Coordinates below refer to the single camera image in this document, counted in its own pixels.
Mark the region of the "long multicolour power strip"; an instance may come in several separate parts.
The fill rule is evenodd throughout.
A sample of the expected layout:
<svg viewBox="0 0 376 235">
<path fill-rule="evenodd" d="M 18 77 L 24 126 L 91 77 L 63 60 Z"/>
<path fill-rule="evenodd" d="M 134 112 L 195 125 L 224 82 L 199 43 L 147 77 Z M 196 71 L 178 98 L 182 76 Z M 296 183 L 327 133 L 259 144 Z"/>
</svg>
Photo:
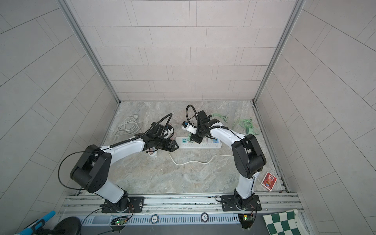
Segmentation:
<svg viewBox="0 0 376 235">
<path fill-rule="evenodd" d="M 176 137 L 176 142 L 181 149 L 215 149 L 221 148 L 221 141 L 217 138 L 215 139 L 203 139 L 202 142 L 196 143 L 191 142 L 188 137 Z"/>
</svg>

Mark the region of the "green charger with cable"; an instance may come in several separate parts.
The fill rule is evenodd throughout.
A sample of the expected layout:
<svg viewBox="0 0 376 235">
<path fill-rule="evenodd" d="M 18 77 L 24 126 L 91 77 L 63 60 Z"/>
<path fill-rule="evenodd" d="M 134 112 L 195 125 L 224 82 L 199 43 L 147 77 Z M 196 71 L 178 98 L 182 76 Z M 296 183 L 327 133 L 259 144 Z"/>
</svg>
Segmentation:
<svg viewBox="0 0 376 235">
<path fill-rule="evenodd" d="M 260 134 L 259 130 L 254 126 L 252 119 L 239 118 L 235 120 L 232 129 L 244 135 L 252 134 L 258 136 Z"/>
</svg>

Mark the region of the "small blue-socket power strip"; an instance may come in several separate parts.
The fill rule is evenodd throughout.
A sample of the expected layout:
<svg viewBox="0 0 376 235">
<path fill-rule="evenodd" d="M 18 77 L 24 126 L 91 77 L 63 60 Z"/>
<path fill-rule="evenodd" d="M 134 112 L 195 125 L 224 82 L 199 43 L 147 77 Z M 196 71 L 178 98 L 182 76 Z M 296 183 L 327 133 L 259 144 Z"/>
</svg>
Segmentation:
<svg viewBox="0 0 376 235">
<path fill-rule="evenodd" d="M 147 151 L 147 154 L 148 154 L 150 157 L 156 159 L 156 158 L 157 158 L 157 149 L 155 149 L 155 148 L 150 148 L 150 149 Z"/>
</svg>

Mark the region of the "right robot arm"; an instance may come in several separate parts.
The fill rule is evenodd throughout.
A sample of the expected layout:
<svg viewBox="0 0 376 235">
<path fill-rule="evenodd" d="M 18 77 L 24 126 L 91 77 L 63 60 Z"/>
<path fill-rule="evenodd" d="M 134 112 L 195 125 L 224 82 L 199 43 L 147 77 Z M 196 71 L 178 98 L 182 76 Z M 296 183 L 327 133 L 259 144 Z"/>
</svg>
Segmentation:
<svg viewBox="0 0 376 235">
<path fill-rule="evenodd" d="M 237 210 L 261 210 L 254 186 L 267 161 L 257 138 L 252 134 L 243 135 L 231 130 L 219 120 L 211 119 L 211 115 L 206 115 L 204 111 L 196 113 L 194 117 L 196 124 L 191 123 L 189 118 L 182 123 L 182 128 L 191 133 L 191 141 L 200 144 L 204 138 L 217 138 L 232 149 L 234 163 L 240 174 L 234 191 Z"/>
</svg>

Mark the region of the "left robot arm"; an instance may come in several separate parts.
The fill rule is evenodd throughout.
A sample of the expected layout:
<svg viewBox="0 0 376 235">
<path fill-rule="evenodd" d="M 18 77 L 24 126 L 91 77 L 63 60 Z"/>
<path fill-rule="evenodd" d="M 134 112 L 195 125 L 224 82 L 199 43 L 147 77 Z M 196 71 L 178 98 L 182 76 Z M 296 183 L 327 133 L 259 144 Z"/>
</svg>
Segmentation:
<svg viewBox="0 0 376 235">
<path fill-rule="evenodd" d="M 131 200 L 126 190 L 108 179 L 113 163 L 135 153 L 157 150 L 173 152 L 179 148 L 172 139 L 174 129 L 170 124 L 152 123 L 146 133 L 111 146 L 88 146 L 70 172 L 70 178 L 89 193 L 105 199 L 100 207 L 102 212 L 124 212 L 131 208 Z"/>
</svg>

